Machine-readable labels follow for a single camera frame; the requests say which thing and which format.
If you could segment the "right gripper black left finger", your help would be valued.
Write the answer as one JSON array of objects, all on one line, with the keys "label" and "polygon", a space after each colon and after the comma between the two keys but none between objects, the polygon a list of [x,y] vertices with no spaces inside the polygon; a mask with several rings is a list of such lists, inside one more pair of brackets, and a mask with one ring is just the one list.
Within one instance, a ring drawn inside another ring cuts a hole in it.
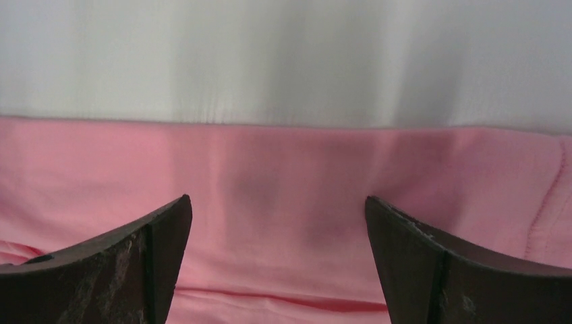
[{"label": "right gripper black left finger", "polygon": [[2,323],[164,323],[192,224],[188,195],[131,223],[1,266]]}]

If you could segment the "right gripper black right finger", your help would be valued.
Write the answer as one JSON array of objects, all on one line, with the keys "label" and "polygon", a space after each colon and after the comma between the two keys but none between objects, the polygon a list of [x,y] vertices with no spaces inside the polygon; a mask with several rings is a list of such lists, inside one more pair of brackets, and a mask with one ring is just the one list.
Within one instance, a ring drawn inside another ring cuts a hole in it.
[{"label": "right gripper black right finger", "polygon": [[571,270],[478,246],[370,196],[365,218],[393,323],[570,323]]}]

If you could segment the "pink t shirt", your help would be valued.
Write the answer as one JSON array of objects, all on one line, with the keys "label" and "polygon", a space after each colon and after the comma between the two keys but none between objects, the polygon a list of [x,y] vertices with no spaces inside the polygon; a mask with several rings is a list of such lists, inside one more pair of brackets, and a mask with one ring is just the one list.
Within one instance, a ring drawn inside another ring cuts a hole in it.
[{"label": "pink t shirt", "polygon": [[571,138],[1,119],[1,262],[188,194],[170,323],[388,323],[364,201],[571,266]]}]

